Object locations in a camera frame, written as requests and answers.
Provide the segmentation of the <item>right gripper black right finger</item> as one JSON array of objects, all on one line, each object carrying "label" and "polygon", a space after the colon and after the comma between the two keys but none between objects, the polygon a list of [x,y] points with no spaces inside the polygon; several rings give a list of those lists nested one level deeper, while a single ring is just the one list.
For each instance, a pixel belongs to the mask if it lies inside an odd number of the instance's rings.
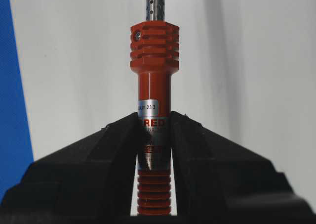
[{"label": "right gripper black right finger", "polygon": [[177,213],[187,224],[313,224],[271,161],[177,112],[170,117]]}]

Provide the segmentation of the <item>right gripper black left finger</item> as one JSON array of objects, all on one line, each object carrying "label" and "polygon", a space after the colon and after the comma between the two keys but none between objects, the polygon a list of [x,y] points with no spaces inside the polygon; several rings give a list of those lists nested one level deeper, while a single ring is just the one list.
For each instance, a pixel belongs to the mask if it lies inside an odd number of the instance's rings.
[{"label": "right gripper black left finger", "polygon": [[33,162],[0,205],[3,224],[116,224],[130,219],[136,113]]}]

